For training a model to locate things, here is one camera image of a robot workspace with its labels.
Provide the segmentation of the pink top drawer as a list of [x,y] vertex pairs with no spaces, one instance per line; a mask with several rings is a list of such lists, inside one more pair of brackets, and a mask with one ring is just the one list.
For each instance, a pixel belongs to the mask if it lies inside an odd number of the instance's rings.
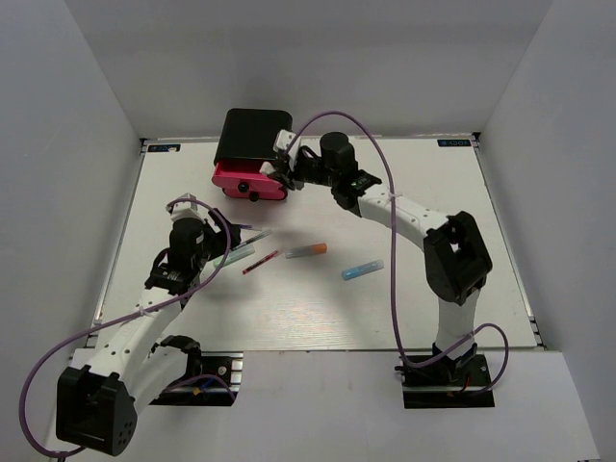
[[216,163],[212,183],[232,198],[280,201],[287,197],[287,189],[262,174],[262,161],[222,160]]

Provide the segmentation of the white eraser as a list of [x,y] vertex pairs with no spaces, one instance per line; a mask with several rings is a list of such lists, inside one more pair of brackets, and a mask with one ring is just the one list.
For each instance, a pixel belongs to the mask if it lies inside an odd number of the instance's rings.
[[272,166],[271,163],[263,162],[263,164],[260,167],[260,173],[265,176],[270,176],[275,173],[275,168]]

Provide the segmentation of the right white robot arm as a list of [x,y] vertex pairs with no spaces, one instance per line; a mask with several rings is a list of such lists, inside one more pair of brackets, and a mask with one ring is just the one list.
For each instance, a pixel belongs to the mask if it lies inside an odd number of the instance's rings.
[[423,252],[427,284],[439,303],[434,370],[448,384],[459,382],[476,354],[475,308],[493,268],[475,218],[467,212],[447,216],[394,194],[359,168],[343,133],[322,136],[320,150],[282,130],[273,142],[274,160],[261,171],[292,191],[326,186],[342,209],[390,228]]

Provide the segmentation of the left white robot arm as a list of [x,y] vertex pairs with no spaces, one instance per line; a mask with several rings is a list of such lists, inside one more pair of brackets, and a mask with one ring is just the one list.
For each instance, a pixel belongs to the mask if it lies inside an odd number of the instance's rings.
[[241,241],[218,209],[172,217],[169,245],[154,261],[135,316],[81,368],[68,367],[57,385],[56,436],[111,456],[133,438],[139,413],[174,383],[203,373],[199,341],[168,335],[200,283],[206,264]]

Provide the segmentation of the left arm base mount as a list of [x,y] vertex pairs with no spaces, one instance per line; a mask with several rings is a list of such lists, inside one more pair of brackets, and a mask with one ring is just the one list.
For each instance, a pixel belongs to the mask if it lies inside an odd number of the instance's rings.
[[243,375],[242,352],[202,352],[191,372],[169,384],[150,404],[167,407],[230,407]]

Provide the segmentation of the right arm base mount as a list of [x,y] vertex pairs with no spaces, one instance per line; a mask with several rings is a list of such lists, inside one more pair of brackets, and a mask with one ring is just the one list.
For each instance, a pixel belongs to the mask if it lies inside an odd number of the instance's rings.
[[460,371],[450,372],[442,363],[413,369],[404,364],[394,367],[400,375],[405,409],[494,408],[487,360],[477,354]]

